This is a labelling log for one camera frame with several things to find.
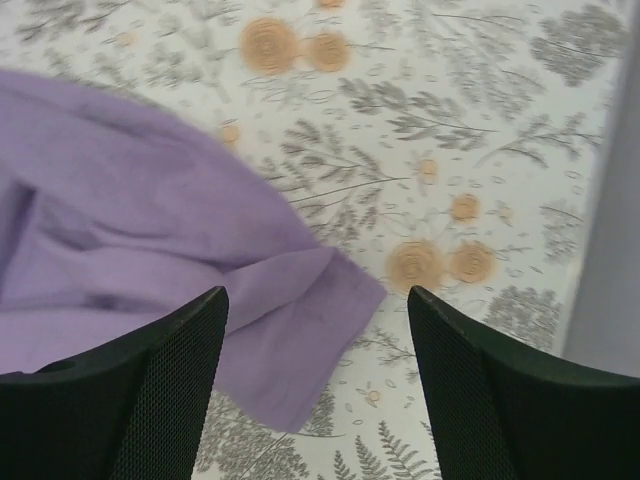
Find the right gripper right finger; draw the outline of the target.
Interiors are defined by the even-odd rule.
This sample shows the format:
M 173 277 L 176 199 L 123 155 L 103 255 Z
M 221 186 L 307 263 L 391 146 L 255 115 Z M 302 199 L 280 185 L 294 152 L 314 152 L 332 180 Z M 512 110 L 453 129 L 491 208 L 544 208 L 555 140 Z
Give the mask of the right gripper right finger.
M 638 478 L 638 379 L 539 351 L 419 286 L 407 306 L 443 478 Z

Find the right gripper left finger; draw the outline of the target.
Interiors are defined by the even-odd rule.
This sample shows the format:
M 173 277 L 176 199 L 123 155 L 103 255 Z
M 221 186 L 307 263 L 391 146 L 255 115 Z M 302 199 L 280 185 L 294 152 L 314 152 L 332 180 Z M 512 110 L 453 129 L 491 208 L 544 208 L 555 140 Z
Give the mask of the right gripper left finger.
M 215 287 L 94 349 L 2 375 L 2 478 L 190 478 L 228 307 Z

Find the purple t shirt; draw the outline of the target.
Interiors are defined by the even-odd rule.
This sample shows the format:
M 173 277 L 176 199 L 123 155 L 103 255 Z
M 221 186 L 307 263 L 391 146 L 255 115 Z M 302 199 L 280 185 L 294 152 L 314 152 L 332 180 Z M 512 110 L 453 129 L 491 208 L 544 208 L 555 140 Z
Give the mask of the purple t shirt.
M 216 388 L 297 432 L 385 297 L 209 135 L 59 79 L 1 74 L 1 369 L 33 372 L 222 286 Z

